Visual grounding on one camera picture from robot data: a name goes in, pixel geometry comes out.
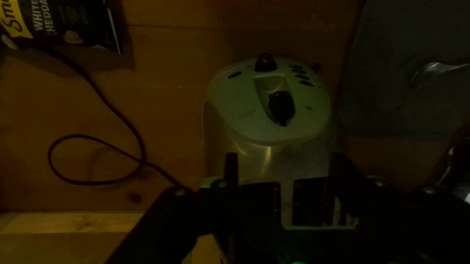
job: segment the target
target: wooden surface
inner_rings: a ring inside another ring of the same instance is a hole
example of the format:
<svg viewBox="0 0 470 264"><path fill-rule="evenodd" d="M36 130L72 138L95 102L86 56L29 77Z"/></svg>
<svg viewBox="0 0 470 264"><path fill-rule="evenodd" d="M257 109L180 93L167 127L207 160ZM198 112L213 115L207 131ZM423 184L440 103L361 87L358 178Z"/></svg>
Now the wooden surface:
<svg viewBox="0 0 470 264"><path fill-rule="evenodd" d="M334 94L359 0L113 2L123 55L61 49L82 65L135 124L158 163L196 188L204 176L201 113L214 72L270 52L320 68ZM72 71L36 52L0 50L0 210L142 210L167 185L144 172L107 188L70 187L52 176L47 147L64 134L99 137L135 154L126 128ZM76 179L117 178L132 162L88 143L55 156Z"/></svg>
<svg viewBox="0 0 470 264"><path fill-rule="evenodd" d="M1 263L101 264L136 225L141 213L0 215ZM183 264L220 264L215 240L205 235Z"/></svg>

